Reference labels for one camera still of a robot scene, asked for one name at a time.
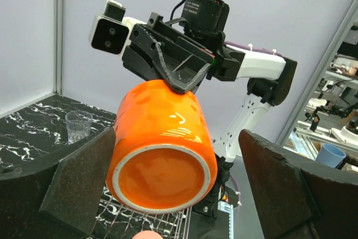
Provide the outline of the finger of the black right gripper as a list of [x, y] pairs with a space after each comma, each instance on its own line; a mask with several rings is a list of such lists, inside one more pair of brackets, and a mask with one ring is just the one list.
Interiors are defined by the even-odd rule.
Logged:
[[131, 71], [150, 81], [162, 79], [180, 94], [196, 91], [213, 63], [213, 57], [168, 26], [164, 33], [136, 24], [131, 33]]

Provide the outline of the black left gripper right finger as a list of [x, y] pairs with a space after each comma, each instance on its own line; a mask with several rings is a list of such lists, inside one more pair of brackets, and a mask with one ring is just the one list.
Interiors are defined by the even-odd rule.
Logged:
[[238, 142], [265, 238], [357, 238], [357, 174], [249, 130]]

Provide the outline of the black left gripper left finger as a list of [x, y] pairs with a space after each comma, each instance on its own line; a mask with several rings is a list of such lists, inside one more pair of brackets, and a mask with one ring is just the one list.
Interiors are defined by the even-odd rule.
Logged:
[[111, 162], [112, 127], [1, 171], [1, 238], [86, 238]]

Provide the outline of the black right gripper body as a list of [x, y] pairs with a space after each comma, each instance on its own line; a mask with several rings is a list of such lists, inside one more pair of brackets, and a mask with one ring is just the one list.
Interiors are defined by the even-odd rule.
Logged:
[[121, 52], [123, 66], [149, 81], [234, 81], [243, 53], [224, 45], [222, 31], [200, 38], [187, 19], [164, 22], [152, 13], [148, 22], [124, 17], [129, 33]]

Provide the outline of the small clear glass cup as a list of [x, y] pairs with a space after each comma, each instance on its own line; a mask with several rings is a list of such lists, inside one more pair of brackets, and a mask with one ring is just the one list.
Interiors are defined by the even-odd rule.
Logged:
[[68, 142], [75, 143], [89, 136], [93, 116], [83, 110], [74, 110], [66, 114], [65, 121], [68, 134]]

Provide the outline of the orange translucent plastic cup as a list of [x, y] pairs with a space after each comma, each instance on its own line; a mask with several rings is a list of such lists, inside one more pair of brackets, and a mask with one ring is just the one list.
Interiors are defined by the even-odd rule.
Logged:
[[163, 214], [201, 201], [218, 166], [196, 96], [174, 93], [163, 80], [143, 82], [123, 98], [106, 186], [131, 209]]

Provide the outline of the pink plastic cup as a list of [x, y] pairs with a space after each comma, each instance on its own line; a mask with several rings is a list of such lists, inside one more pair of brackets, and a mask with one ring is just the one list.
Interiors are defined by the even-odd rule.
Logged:
[[163, 239], [163, 237], [154, 231], [141, 231], [133, 236], [133, 239]]

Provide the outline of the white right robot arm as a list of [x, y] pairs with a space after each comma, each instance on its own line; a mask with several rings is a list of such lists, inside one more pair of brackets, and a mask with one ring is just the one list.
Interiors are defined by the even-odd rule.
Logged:
[[147, 22], [123, 18], [129, 28], [123, 65], [144, 80], [163, 80], [179, 94], [195, 92], [204, 79], [247, 78], [238, 114], [213, 144], [219, 157], [233, 162], [241, 154], [240, 131], [251, 130], [271, 107], [286, 99], [297, 63], [275, 50], [227, 42], [229, 5], [222, 0], [182, 0], [178, 6], [181, 16], [166, 22], [157, 13]]

